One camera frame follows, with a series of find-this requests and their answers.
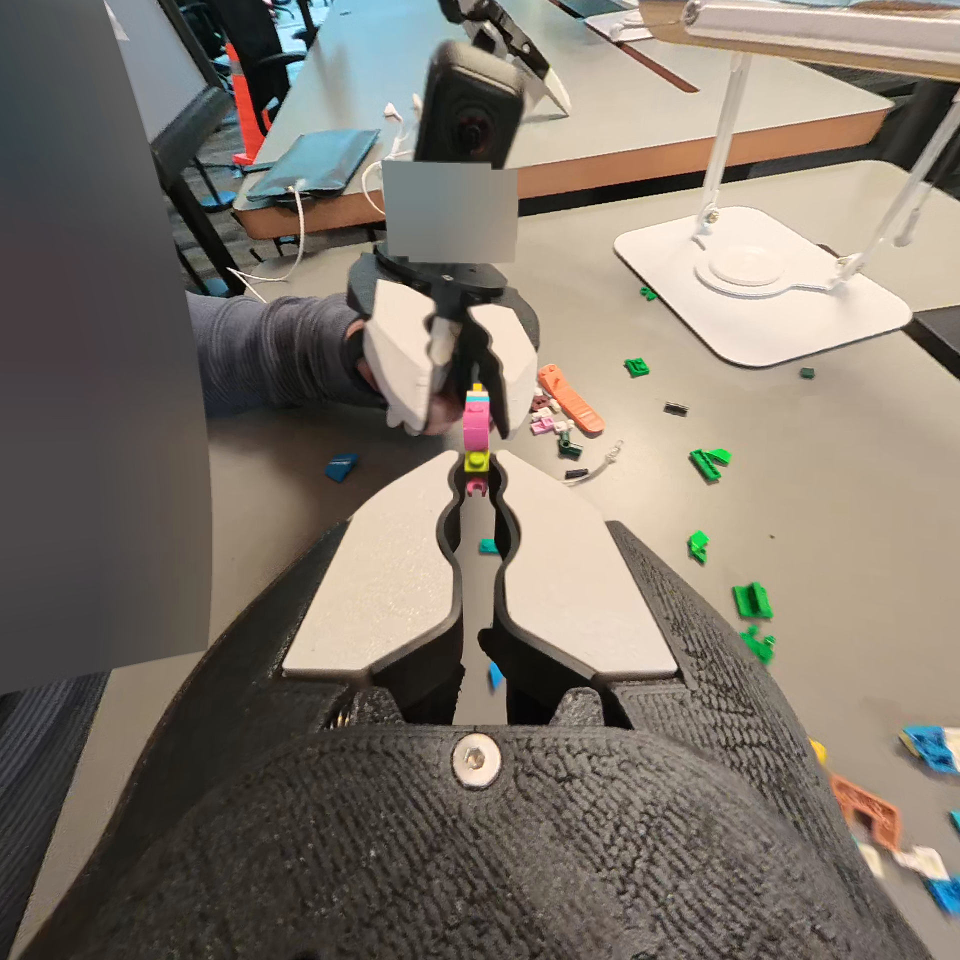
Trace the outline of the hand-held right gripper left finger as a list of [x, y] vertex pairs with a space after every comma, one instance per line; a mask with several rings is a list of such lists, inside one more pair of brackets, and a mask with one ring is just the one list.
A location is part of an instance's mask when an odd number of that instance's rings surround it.
[[282, 661], [284, 676], [439, 685], [461, 665], [460, 465], [445, 450], [354, 511]]

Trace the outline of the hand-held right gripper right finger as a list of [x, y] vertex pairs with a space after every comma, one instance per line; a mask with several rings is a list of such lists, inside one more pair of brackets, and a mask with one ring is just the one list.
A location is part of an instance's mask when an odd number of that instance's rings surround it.
[[602, 513], [509, 451], [491, 462], [501, 564], [482, 646], [517, 687], [666, 680], [679, 671]]

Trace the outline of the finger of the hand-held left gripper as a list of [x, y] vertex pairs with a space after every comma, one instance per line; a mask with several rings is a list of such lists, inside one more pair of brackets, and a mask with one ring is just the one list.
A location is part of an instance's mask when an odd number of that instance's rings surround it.
[[513, 438], [526, 422], [537, 374], [537, 349], [520, 316], [496, 303], [469, 306], [459, 346], [467, 372], [479, 374], [486, 389], [500, 438]]
[[460, 416], [449, 392], [460, 325], [436, 303], [401, 283], [379, 279], [366, 321], [364, 360], [387, 405], [387, 425], [412, 436], [438, 436]]

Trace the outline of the pink and teal lego assembly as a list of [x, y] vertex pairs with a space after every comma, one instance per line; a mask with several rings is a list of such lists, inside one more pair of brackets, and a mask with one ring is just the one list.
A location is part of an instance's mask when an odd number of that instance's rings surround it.
[[490, 472], [490, 396], [481, 382], [466, 392], [462, 411], [464, 490], [467, 497], [486, 497]]

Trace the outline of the person's left forearm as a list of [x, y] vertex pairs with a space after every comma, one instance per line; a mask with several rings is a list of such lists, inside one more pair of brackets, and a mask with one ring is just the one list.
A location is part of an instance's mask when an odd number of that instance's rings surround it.
[[207, 419], [321, 403], [381, 406], [348, 364], [345, 332], [361, 316], [346, 294], [268, 303], [185, 297]]

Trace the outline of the transparent curved lego piece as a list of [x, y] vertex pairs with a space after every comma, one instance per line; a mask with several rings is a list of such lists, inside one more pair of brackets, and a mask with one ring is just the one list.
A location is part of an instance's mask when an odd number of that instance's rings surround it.
[[[579, 481], [576, 483], [566, 483], [564, 478], [562, 478], [561, 482], [567, 486], [576, 486], [579, 484], [586, 483], [587, 481], [594, 479], [601, 474], [604, 474], [610, 466], [612, 466], [615, 462], [618, 461], [622, 447], [623, 447], [623, 440], [621, 439], [621, 440], [618, 440], [609, 450], [606, 451], [606, 454], [602, 462], [600, 462], [594, 467], [588, 467], [588, 469], [590, 470], [590, 474], [588, 477], [586, 477], [582, 481]], [[586, 467], [576, 467], [576, 469], [586, 469]]]

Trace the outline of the orange brown lego arch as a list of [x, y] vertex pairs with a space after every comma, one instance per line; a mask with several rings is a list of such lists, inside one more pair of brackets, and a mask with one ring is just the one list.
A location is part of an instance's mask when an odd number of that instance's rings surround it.
[[901, 810], [844, 776], [830, 772], [828, 779], [846, 822], [861, 823], [874, 844], [891, 854], [899, 853], [903, 838]]

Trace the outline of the blue and white lego piece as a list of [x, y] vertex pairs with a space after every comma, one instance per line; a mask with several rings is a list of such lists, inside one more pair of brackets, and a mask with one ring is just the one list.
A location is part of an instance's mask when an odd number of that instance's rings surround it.
[[959, 775], [959, 727], [904, 726], [899, 738], [907, 751], [930, 770]]

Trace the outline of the black and white tool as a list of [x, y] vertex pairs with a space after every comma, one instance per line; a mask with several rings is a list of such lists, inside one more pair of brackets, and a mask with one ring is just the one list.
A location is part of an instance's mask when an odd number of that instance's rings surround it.
[[447, 22], [461, 26], [471, 46], [513, 66], [523, 78], [524, 101], [532, 111], [548, 99], [570, 116], [570, 95], [533, 39], [497, 1], [438, 1]]

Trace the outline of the orange brick separator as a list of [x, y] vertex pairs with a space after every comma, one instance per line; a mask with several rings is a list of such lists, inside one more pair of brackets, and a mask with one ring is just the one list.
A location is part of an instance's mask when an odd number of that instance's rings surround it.
[[597, 437], [606, 429], [606, 421], [575, 390], [559, 366], [547, 364], [537, 372], [538, 386], [558, 403], [573, 424], [589, 437]]

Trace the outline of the grey table with wooden edge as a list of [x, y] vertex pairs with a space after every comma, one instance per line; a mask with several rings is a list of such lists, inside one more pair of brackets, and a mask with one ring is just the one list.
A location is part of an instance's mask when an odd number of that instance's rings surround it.
[[[620, 48], [551, 2], [503, 6], [553, 66], [572, 103], [545, 100], [518, 131], [508, 165], [522, 199], [570, 194], [705, 171], [731, 72], [726, 50], [646, 39]], [[272, 122], [257, 162], [274, 162], [299, 137], [378, 129], [381, 158], [396, 126], [414, 124], [428, 62], [462, 31], [437, 2], [335, 2]], [[738, 166], [855, 148], [877, 134], [891, 102], [808, 66], [771, 56], [750, 66], [727, 164]]]

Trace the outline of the dark teal pouch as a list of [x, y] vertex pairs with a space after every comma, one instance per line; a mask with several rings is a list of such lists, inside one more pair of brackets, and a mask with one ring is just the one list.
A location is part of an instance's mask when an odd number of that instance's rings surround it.
[[288, 207], [341, 195], [380, 137], [378, 129], [332, 129], [302, 134], [246, 190], [254, 209]]

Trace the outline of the black office chair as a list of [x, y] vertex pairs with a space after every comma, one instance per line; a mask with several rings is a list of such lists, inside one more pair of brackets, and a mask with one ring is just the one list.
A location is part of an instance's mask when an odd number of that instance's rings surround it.
[[288, 66], [306, 53], [285, 52], [275, 21], [263, 1], [206, 1], [232, 45], [243, 70], [254, 109], [273, 120], [291, 89]]

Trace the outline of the orange traffic cone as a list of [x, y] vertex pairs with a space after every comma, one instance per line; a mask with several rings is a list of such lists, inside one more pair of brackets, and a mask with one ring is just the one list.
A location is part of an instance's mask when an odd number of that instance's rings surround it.
[[252, 172], [266, 138], [266, 133], [261, 129], [260, 122], [262, 121], [267, 128], [269, 128], [270, 122], [264, 119], [263, 110], [257, 112], [255, 109], [247, 78], [233, 43], [226, 42], [225, 51], [229, 61], [234, 104], [243, 140], [243, 150], [234, 153], [232, 159], [234, 164], [244, 171]]

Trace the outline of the white lamp stand base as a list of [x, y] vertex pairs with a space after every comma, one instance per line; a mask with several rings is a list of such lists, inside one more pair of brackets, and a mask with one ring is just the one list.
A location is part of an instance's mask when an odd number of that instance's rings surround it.
[[719, 194], [756, 55], [958, 83], [958, 2], [639, 2], [652, 36], [732, 52], [695, 214], [619, 235], [614, 252], [719, 358], [764, 369], [901, 330], [906, 302], [868, 278], [894, 234], [908, 243], [928, 176], [958, 134], [958, 92], [863, 250], [834, 256]]

